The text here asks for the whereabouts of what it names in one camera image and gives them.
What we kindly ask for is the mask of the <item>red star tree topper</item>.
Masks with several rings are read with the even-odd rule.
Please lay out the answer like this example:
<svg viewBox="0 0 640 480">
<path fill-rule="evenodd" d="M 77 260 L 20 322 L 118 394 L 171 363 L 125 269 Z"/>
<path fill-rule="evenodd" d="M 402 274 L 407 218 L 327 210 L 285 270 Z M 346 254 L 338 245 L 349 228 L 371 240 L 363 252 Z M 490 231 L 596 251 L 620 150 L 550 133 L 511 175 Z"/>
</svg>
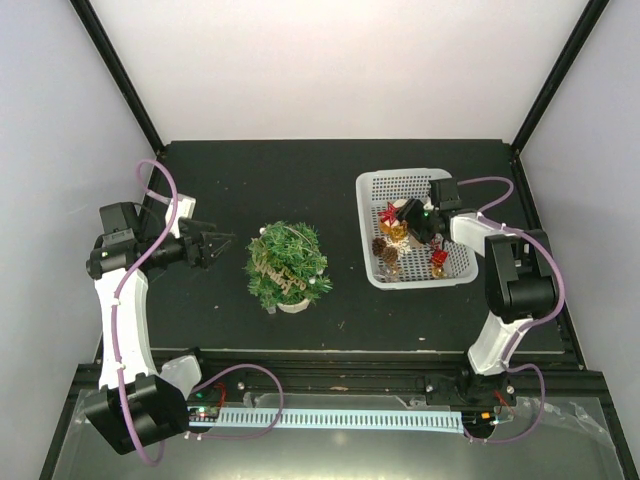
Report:
<svg viewBox="0 0 640 480">
<path fill-rule="evenodd" d="M 391 202 L 387 203 L 386 208 L 378 213 L 378 221 L 381 229 L 391 229 L 397 222 L 398 208 Z"/>
</svg>

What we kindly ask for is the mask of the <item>gold gift box ornament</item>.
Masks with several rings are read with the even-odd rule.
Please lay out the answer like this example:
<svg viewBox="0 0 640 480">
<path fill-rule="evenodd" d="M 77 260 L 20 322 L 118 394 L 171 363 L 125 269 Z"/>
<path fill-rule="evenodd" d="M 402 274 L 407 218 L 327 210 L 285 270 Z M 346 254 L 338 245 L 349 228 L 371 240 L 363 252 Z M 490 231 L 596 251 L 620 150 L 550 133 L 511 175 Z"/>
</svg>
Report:
<svg viewBox="0 0 640 480">
<path fill-rule="evenodd" d="M 389 229 L 388 235 L 392 242 L 400 242 L 408 235 L 407 227 L 405 224 L 393 226 Z"/>
</svg>

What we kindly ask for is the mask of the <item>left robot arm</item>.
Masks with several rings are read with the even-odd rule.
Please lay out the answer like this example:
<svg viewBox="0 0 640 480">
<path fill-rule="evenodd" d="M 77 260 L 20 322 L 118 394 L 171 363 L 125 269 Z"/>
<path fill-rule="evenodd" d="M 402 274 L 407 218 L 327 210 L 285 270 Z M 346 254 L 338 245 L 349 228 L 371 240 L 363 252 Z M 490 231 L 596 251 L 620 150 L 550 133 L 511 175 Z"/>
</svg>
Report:
<svg viewBox="0 0 640 480">
<path fill-rule="evenodd" d="M 194 220 L 195 205 L 185 195 L 170 202 L 159 236 L 143 232 L 132 202 L 100 210 L 104 232 L 86 268 L 101 306 L 103 357 L 98 390 L 85 407 L 87 419 L 120 455 L 184 432 L 188 397 L 205 398 L 214 388 L 215 376 L 200 365 L 197 350 L 156 367 L 149 344 L 148 272 L 174 263 L 208 269 L 234 239 Z"/>
</svg>

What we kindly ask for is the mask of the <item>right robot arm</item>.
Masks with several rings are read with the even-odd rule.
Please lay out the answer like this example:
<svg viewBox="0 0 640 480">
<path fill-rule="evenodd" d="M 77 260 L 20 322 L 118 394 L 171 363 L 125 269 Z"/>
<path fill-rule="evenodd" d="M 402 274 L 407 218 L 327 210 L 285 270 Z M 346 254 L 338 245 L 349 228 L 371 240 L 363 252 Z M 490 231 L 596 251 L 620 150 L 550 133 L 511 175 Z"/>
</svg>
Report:
<svg viewBox="0 0 640 480">
<path fill-rule="evenodd" d="M 565 287 L 542 230 L 523 231 L 466 209 L 454 178 L 433 180 L 430 201 L 411 198 L 396 218 L 421 244 L 435 237 L 484 258 L 488 315 L 454 379 L 457 396 L 476 403 L 499 389 L 512 369 L 511 357 L 532 328 L 549 322 L 565 303 Z"/>
</svg>

